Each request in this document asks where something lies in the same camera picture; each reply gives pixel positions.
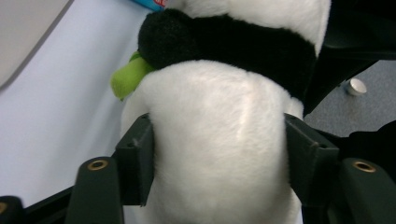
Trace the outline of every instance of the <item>gray carpet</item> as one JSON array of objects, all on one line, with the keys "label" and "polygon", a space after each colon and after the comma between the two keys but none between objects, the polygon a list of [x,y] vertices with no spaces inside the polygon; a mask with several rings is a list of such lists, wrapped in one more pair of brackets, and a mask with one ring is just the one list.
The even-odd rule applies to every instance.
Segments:
[{"label": "gray carpet", "polygon": [[351,96],[342,83],[305,117],[305,122],[348,136],[356,131],[376,131],[396,120],[396,61],[380,61],[356,77],[365,83],[365,94]]}]

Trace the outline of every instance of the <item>black and white plush toy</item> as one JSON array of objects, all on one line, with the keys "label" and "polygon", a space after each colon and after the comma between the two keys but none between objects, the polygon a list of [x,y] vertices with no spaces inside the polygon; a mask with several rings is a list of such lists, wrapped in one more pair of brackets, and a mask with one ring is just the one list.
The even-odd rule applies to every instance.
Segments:
[{"label": "black and white plush toy", "polygon": [[149,113],[155,177],[140,224],[295,223],[284,113],[304,95],[330,0],[169,0],[138,47],[156,71],[127,99]]}]

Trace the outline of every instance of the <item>white bottle cap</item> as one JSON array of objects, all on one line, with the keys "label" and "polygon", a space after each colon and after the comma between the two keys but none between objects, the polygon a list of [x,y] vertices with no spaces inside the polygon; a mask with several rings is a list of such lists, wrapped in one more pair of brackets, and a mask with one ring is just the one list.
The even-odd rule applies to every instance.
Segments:
[{"label": "white bottle cap", "polygon": [[346,85],[346,91],[354,96],[359,96],[367,92],[366,85],[357,78],[352,78]]}]

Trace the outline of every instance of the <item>black fur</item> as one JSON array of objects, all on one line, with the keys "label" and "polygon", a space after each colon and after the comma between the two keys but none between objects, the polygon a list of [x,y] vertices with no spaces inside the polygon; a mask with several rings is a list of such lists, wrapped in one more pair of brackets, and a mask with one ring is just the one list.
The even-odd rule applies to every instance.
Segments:
[{"label": "black fur", "polygon": [[148,15],[138,45],[155,68],[201,59],[227,63],[271,78],[301,101],[316,62],[313,44],[289,30],[227,15],[192,19],[173,9]]}]

